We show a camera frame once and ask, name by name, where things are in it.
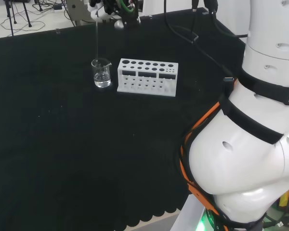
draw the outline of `wire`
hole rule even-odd
[[[271,221],[271,222],[266,222],[266,223],[264,223],[264,224],[263,224],[263,228],[266,229],[266,228],[275,226],[276,224],[280,223],[280,222],[283,220],[283,218],[287,215],[288,211],[289,211],[289,198],[288,198],[288,201],[287,201],[287,206],[286,206],[285,212],[284,212],[283,215],[280,217],[280,219],[275,220],[275,221]]]
[[[64,11],[64,16],[68,19],[68,20],[71,20],[71,22],[72,22],[72,24],[73,24],[73,26],[75,27],[75,24],[74,24],[74,22],[73,22],[73,20],[71,19],[71,16],[69,15],[69,13],[68,13],[68,10],[67,10],[67,8],[66,8],[66,6],[63,4],[63,6],[64,6],[64,8],[65,8],[65,11]]]
[[[188,43],[194,45],[197,50],[199,50],[204,56],[206,56],[211,61],[213,61],[227,76],[233,77],[234,74],[227,67],[225,67],[224,65],[220,64],[219,62],[217,62],[214,58],[212,58],[210,55],[208,55],[202,48],[200,48],[199,45],[197,44],[198,35],[194,32],[194,26],[195,26],[196,18],[197,18],[197,16],[196,16],[196,13],[195,13],[195,15],[193,16],[192,26],[191,26],[190,29],[187,29],[187,28],[182,27],[182,26],[171,26],[169,24],[168,18],[167,18],[167,0],[164,0],[164,19],[165,19],[165,24],[168,27],[168,29],[171,32],[173,32],[175,35],[177,35],[178,37],[180,37],[180,38],[184,39],[185,41],[187,41]],[[173,27],[180,28],[180,29],[183,29],[185,31],[188,31],[191,34],[192,39],[189,39],[189,38],[181,35],[177,31],[175,31],[173,29]]]
[[[213,22],[213,25],[215,26],[215,28],[223,35],[226,35],[228,37],[232,37],[232,38],[247,38],[248,35],[232,35],[229,34],[225,31],[223,31],[222,29],[219,28],[219,26],[217,25],[217,18],[216,18],[216,11],[210,12],[211,15],[211,20]]]
[[[127,13],[133,13],[134,9],[129,9],[123,2],[123,0],[120,0],[120,4],[123,10],[125,10]]]
[[[19,12],[18,11],[18,8],[17,8],[17,6],[16,6],[16,4],[15,4],[15,2],[13,2],[14,3],[14,6],[15,6],[15,8],[16,8],[16,11],[17,11],[17,13],[15,14],[15,16],[16,15],[20,15],[26,22],[28,22],[20,13],[22,13],[22,12],[24,12],[24,10],[23,11],[21,11],[21,12]],[[9,20],[9,18],[8,19],[5,19],[2,23],[0,23],[0,26],[1,27],[3,27],[4,29],[6,29],[6,30],[11,30],[10,28],[6,28],[6,27],[4,27],[3,26],[3,24],[7,21],[7,20]],[[42,28],[44,28],[45,26],[46,26],[46,24],[44,23],[44,22],[42,22],[42,21],[31,21],[32,23],[43,23],[43,26],[40,28],[40,29],[29,29],[29,30],[24,30],[24,28],[28,25],[28,24],[26,24],[25,26],[23,26],[22,28],[20,28],[20,29],[13,29],[13,31],[16,31],[16,33],[17,32],[19,32],[19,31],[39,31],[39,30],[41,30]]]

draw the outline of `white floor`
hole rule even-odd
[[[23,4],[16,2],[16,7],[18,8],[19,13],[26,19],[25,12],[22,12],[24,10]],[[26,3],[27,10],[31,11],[28,12],[29,19],[32,22],[32,27],[28,27],[28,23],[18,14],[15,16],[17,24],[13,23],[13,29],[14,29],[14,35],[21,35],[21,34],[28,34],[28,33],[34,33],[38,31],[41,27],[45,26],[40,29],[39,31],[47,31],[47,30],[54,30],[54,29],[61,29],[66,27],[73,26],[71,21],[66,19],[64,16],[64,11],[55,12],[54,10],[48,10],[45,13],[40,14],[39,11],[34,9],[32,5],[34,4],[34,0],[31,0],[29,3]],[[14,6],[14,13],[17,13],[17,9]],[[5,3],[3,0],[0,0],[0,24],[7,19],[7,12],[5,8]],[[9,30],[4,29],[0,25],[0,38],[11,36],[11,26],[10,26],[10,20],[6,20],[5,23],[2,24],[5,28],[8,28]]]

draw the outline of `tripod leg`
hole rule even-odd
[[[38,2],[38,4],[39,4],[39,11],[42,12],[43,9],[42,9],[42,7],[40,6],[40,2],[39,2],[39,0],[37,0],[37,2]]]
[[[25,12],[26,12],[26,16],[27,16],[29,27],[32,27],[32,25],[30,23],[29,16],[28,16],[28,11],[27,11],[27,8],[26,8],[26,5],[25,5],[25,0],[23,0],[23,5],[24,5]]]
[[[7,11],[7,13],[8,13],[8,17],[9,17],[9,19],[10,19],[12,36],[14,36],[12,19],[11,19],[10,7],[9,7],[9,1],[8,1],[8,0],[5,1],[5,6],[6,6],[6,11]]]
[[[15,14],[14,14],[14,8],[13,8],[13,2],[12,2],[12,0],[11,0],[11,6],[12,6],[14,24],[17,24],[16,19],[15,19]]]

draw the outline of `glass beaker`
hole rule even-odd
[[[111,62],[104,58],[94,59],[91,63],[94,82],[99,88],[108,87],[111,83],[110,80],[110,67]]]

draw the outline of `black tablecloth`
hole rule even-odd
[[[186,27],[192,18],[169,14]],[[223,72],[155,15],[131,31],[100,26],[99,54],[113,64],[112,86],[100,90],[94,28],[0,39],[0,231],[121,231],[188,196],[175,152],[216,103]],[[237,73],[243,43],[207,15],[195,29],[200,47]],[[121,58],[179,63],[176,97],[117,93]]]

